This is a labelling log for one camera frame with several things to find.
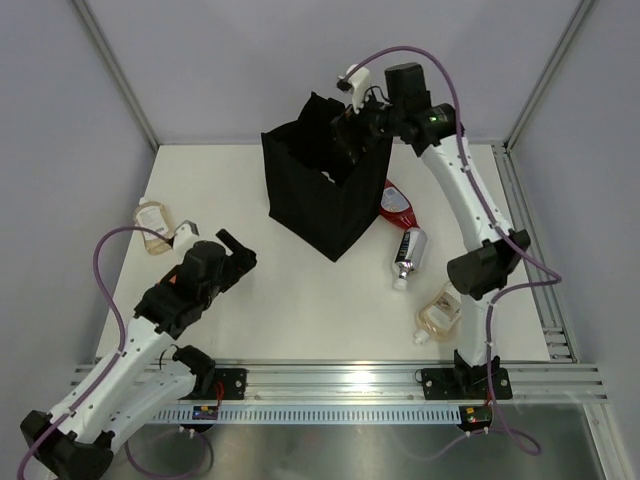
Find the beige lotion bottle white cap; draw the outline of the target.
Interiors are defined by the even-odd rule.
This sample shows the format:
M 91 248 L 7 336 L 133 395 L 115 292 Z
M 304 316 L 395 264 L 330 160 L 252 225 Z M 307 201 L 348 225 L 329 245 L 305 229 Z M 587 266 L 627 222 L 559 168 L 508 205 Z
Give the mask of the beige lotion bottle white cap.
M 322 171 L 321 174 L 331 183 L 336 184 L 336 181 L 331 177 L 331 175 L 326 172 L 326 171 Z

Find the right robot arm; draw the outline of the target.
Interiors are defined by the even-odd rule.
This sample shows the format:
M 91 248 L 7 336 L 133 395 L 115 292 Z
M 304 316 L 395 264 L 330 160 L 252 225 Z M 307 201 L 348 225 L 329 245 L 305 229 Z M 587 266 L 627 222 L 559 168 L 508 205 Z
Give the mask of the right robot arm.
M 464 398 L 484 398 L 502 370 L 499 357 L 489 351 L 489 300 L 505 290 L 531 239 L 501 214 L 474 165 L 457 109 L 432 103 L 422 67 L 415 62 L 390 67 L 385 80 L 388 97 L 380 101 L 370 91 L 367 68 L 347 69 L 337 86 L 350 93 L 351 103 L 332 121 L 333 137 L 352 165 L 378 141 L 398 138 L 412 147 L 443 190 L 466 249 L 447 264 L 449 280 L 461 295 L 462 325 L 452 367 L 422 382 Z

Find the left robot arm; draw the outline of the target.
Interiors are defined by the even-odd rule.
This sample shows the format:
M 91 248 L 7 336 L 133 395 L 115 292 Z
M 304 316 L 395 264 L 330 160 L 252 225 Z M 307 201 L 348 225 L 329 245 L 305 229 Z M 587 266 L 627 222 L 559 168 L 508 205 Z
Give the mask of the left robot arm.
M 37 459 L 60 479 L 99 479 L 115 454 L 164 406 L 178 400 L 244 396 L 238 374 L 218 372 L 198 348 L 176 348 L 166 365 L 140 387 L 139 375 L 190 327 L 214 299 L 257 265 L 257 255 L 228 231 L 200 239 L 190 222 L 167 241 L 181 261 L 142 295 L 129 321 L 118 317 L 118 342 L 91 372 L 47 412 L 33 410 L 20 424 L 28 451 L 18 467 L 24 478 Z

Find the silver tube bottle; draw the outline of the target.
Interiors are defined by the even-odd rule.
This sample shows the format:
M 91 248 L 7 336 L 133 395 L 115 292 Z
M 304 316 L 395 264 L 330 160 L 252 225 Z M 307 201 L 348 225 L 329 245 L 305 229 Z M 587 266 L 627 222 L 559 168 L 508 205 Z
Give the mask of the silver tube bottle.
M 392 264 L 395 290 L 407 289 L 409 277 L 420 268 L 427 242 L 427 234 L 419 227 L 409 228 L 403 233 Z

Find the amber soap refill bottle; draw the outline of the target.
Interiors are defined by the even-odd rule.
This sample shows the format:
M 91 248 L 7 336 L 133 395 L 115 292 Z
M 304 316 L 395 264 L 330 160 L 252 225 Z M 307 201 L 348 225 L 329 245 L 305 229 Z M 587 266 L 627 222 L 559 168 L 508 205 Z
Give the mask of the amber soap refill bottle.
M 461 317 L 461 295 L 447 282 L 440 292 L 416 314 L 416 330 L 413 334 L 415 344 L 428 341 L 443 342 L 455 334 Z

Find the red liquid bottle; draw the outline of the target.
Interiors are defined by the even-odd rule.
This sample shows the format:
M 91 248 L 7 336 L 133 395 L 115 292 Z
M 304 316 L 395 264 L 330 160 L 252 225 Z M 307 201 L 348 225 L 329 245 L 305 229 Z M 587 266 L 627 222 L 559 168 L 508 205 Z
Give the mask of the red liquid bottle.
M 389 179 L 384 184 L 379 214 L 402 230 L 419 227 L 410 201 Z

